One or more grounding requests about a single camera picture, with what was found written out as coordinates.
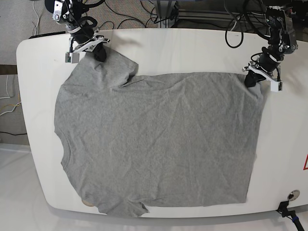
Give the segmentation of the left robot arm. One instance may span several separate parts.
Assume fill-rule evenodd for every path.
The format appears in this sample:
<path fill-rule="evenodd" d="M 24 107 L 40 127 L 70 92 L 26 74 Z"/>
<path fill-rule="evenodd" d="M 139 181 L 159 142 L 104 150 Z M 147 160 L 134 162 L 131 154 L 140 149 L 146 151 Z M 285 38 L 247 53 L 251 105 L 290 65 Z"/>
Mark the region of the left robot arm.
<path fill-rule="evenodd" d="M 281 71 L 280 64 L 284 60 L 286 54 L 291 54 L 297 50 L 298 45 L 295 38 L 295 31 L 292 21 L 292 3 L 283 2 L 266 2 L 260 1 L 260 12 L 263 16 L 263 22 L 260 22 L 267 28 L 269 35 L 263 34 L 260 28 L 255 27 L 250 19 L 250 15 L 255 16 L 257 12 L 247 8 L 248 0 L 243 2 L 242 11 L 238 14 L 232 13 L 225 5 L 224 16 L 229 15 L 229 22 L 226 26 L 219 26 L 213 21 L 222 20 L 221 18 L 206 18 L 193 16 L 190 18 L 180 18 L 181 21 L 189 21 L 193 24 L 205 24 L 216 28 L 225 30 L 225 42 L 232 48 L 236 49 L 241 46 L 244 41 L 244 30 L 240 26 L 241 21 L 249 24 L 250 30 L 268 42 L 268 47 L 262 47 L 262 52 L 252 55 L 251 62 L 244 67 L 243 71 L 248 74 L 245 77 L 245 85 L 250 88 L 255 86 L 258 82 L 268 80 L 271 84 L 280 86 Z M 236 27 L 240 28 L 241 41 L 238 45 L 232 46 L 228 42 L 228 32 L 233 31 Z"/>

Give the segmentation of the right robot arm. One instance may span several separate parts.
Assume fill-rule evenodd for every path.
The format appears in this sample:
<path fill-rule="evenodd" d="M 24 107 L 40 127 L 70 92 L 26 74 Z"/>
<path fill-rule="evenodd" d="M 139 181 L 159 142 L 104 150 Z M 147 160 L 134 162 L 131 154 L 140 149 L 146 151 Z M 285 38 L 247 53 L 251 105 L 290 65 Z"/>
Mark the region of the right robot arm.
<path fill-rule="evenodd" d="M 102 4 L 114 14 L 125 17 L 126 21 L 136 21 L 147 27 L 147 23 L 134 16 L 114 11 L 105 0 L 91 4 L 83 0 L 46 0 L 45 7 L 52 13 L 53 20 L 58 24 L 64 24 L 70 34 L 69 51 L 65 54 L 65 62 L 78 63 L 81 52 L 89 52 L 94 55 L 96 61 L 105 62 L 107 54 L 104 44 L 110 40 L 99 35 L 100 27 L 97 20 L 87 15 L 90 9 Z"/>

